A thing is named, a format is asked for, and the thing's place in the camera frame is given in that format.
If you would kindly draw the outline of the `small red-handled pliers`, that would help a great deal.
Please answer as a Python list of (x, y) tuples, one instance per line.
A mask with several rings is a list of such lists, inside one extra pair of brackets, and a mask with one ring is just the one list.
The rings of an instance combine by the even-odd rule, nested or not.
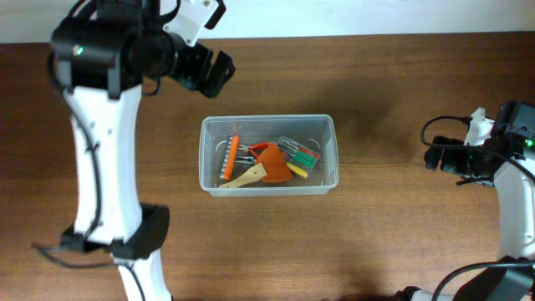
[(267, 142), (253, 144), (253, 145), (239, 145), (237, 149), (239, 151), (245, 151), (247, 154), (257, 159), (259, 157), (258, 151), (267, 149), (271, 144), (272, 142), (267, 141)]

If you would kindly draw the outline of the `orange socket bit rail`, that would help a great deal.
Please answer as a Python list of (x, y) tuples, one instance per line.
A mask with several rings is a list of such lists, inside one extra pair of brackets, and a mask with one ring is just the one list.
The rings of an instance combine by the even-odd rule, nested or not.
[(222, 170), (220, 178), (225, 181), (230, 181), (232, 178), (233, 168), (237, 156), (237, 149), (239, 147), (239, 136), (232, 136), (227, 144), (227, 150), (223, 159)]

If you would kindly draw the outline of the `orange-black long nose pliers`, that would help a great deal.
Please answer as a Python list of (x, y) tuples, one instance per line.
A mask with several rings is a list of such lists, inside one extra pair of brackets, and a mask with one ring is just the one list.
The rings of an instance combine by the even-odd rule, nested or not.
[(254, 156), (237, 156), (235, 162), (239, 164), (254, 165), (256, 159)]

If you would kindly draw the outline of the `orange scraper wooden handle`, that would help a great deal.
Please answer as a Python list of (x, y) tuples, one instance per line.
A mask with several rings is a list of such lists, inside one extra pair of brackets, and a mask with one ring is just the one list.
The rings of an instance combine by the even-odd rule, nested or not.
[(280, 183), (291, 180), (290, 171), (283, 153), (276, 144), (269, 145), (257, 158), (254, 166), (233, 181), (220, 185), (220, 188), (238, 188), (254, 182)]

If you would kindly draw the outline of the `precision screwdriver set case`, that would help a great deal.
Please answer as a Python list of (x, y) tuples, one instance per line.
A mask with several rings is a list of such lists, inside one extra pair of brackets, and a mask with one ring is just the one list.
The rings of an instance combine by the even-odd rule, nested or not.
[(320, 160), (320, 154), (308, 147), (281, 136), (276, 143), (289, 170), (302, 178), (308, 178), (314, 167)]

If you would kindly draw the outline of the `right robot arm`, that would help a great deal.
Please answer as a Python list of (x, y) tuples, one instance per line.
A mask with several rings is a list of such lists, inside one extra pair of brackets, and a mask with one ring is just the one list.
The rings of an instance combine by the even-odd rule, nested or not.
[(459, 185), (496, 190), (500, 247), (494, 262), (473, 263), (445, 276), (434, 291), (409, 286), (405, 301), (522, 300), (534, 297), (534, 106), (513, 100), (496, 118), (477, 109), (459, 121), (463, 140), (423, 140), (426, 168), (459, 176)]

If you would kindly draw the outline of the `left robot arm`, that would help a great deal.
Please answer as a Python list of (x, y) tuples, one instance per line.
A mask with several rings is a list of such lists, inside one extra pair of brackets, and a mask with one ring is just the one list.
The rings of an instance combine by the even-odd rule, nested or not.
[(53, 31), (48, 73), (71, 114), (79, 203), (59, 249), (107, 252), (130, 300), (169, 300), (161, 247), (165, 206), (139, 200), (135, 125), (143, 82), (170, 78), (208, 98), (233, 76), (231, 57), (198, 42), (222, 0), (79, 0)]

